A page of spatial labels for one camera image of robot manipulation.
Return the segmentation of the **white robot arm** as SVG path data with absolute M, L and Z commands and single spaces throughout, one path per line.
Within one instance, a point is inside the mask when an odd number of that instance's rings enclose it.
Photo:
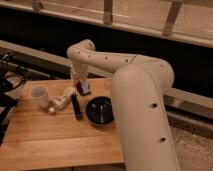
M 67 49 L 74 79 L 94 66 L 112 74 L 111 103 L 126 171 L 180 171 L 163 95 L 174 72 L 162 59 L 98 52 L 86 39 Z

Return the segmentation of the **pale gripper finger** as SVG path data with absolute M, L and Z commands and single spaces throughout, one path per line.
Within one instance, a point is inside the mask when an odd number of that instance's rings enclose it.
M 79 80 L 73 80 L 73 87 L 78 91 Z

